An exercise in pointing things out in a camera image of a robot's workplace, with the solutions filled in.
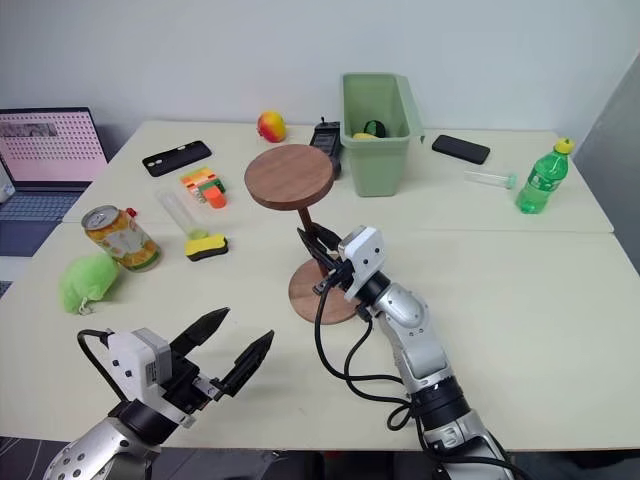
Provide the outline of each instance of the green plastic basket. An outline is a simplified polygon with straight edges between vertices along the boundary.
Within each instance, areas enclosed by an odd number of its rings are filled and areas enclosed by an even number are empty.
[[[361,197],[394,195],[407,163],[411,137],[423,135],[406,77],[391,73],[346,73],[342,76],[343,119],[340,142]],[[354,140],[369,120],[381,121],[386,138]]]

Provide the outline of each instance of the black phone case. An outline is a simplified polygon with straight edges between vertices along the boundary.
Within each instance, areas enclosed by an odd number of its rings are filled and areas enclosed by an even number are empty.
[[[209,156],[211,156],[209,147],[201,140],[196,140],[173,150],[151,155],[142,160],[142,164],[152,177],[159,177]]]
[[[431,145],[434,152],[444,153],[460,160],[482,165],[491,150],[484,145],[467,142],[459,138],[450,137],[448,135],[440,135]]]

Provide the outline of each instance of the yellow object in basket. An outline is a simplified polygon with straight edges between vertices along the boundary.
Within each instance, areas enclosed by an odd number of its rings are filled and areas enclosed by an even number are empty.
[[[360,133],[354,133],[353,138],[355,140],[371,140],[372,138],[378,138],[378,137],[376,137],[375,135],[371,135],[370,133],[360,132]]]

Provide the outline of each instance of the can label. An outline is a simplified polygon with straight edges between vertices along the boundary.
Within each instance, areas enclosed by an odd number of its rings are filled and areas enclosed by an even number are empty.
[[[553,192],[557,190],[562,180],[548,180],[534,170],[531,171],[528,179],[529,184],[543,192]]]
[[[147,268],[160,256],[158,245],[122,210],[109,225],[86,233],[127,270]]]

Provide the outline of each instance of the floor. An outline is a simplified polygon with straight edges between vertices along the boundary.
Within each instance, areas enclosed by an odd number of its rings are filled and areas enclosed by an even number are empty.
[[[64,447],[49,442],[0,437],[0,479],[42,479],[51,459]],[[625,454],[640,457],[640,451]],[[637,480],[640,458],[612,466],[581,468],[600,462],[607,452],[575,461],[560,453],[520,453],[515,462],[538,480]],[[428,480],[432,465],[416,452],[311,452],[166,448],[153,465],[152,480]]]

